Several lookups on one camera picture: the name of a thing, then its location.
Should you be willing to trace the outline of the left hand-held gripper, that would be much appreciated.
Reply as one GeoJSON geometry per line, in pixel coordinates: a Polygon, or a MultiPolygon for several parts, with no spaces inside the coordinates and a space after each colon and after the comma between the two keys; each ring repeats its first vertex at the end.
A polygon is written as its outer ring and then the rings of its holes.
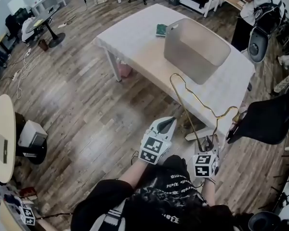
{"type": "Polygon", "coordinates": [[[141,140],[138,158],[156,165],[172,145],[171,138],[176,124],[177,119],[173,116],[155,120],[146,130],[141,140]]]}

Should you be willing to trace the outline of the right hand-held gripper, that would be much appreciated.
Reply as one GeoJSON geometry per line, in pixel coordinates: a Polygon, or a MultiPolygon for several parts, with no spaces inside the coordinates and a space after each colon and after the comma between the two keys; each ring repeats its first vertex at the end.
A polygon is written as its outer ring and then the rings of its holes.
{"type": "Polygon", "coordinates": [[[209,136],[200,139],[200,145],[203,152],[200,151],[199,145],[195,142],[195,153],[192,156],[192,169],[196,178],[210,178],[215,176],[219,169],[219,146],[218,137],[215,134],[212,140],[209,136]]]}

